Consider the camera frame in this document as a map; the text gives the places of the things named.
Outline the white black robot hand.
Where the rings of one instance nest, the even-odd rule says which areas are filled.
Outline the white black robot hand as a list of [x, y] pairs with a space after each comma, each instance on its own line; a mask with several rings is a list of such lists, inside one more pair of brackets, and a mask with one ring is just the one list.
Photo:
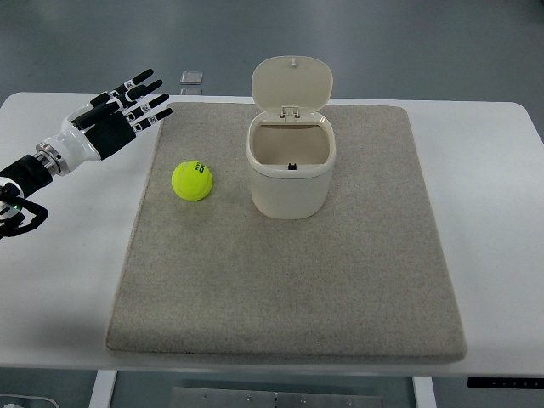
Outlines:
[[[117, 88], [94, 97], [90, 104], [73, 111], [62, 121], [57, 134], [37, 145], [35, 158], [52, 176], [65, 176], [84, 162], [99, 162], [114, 155], [133, 141], [136, 138], [136, 133], [140, 133], [170, 116], [173, 109], [166, 108], [153, 116], [136, 122], [132, 127], [126, 119], [140, 118], [145, 113], [152, 111], [169, 99], [168, 93], [161, 94], [151, 101], [139, 105], [127, 112], [125, 116], [117, 111], [118, 105], [131, 107], [163, 84], [161, 79], [149, 85], [141, 84], [153, 73], [152, 69], [145, 70]], [[105, 103], [111, 98], [116, 99], [118, 104]]]

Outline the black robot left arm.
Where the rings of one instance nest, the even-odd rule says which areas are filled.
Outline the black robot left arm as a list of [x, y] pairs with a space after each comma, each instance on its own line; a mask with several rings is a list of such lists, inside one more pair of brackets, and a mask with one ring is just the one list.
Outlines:
[[48, 217], [48, 209], [29, 200], [53, 182], [55, 176], [72, 173], [84, 162], [103, 161], [131, 143], [138, 133], [173, 113], [162, 107], [167, 93], [144, 102], [162, 86], [157, 79], [145, 81], [152, 69], [100, 93], [73, 111], [60, 131], [36, 146], [32, 155], [1, 170], [1, 237], [15, 237], [37, 229]]

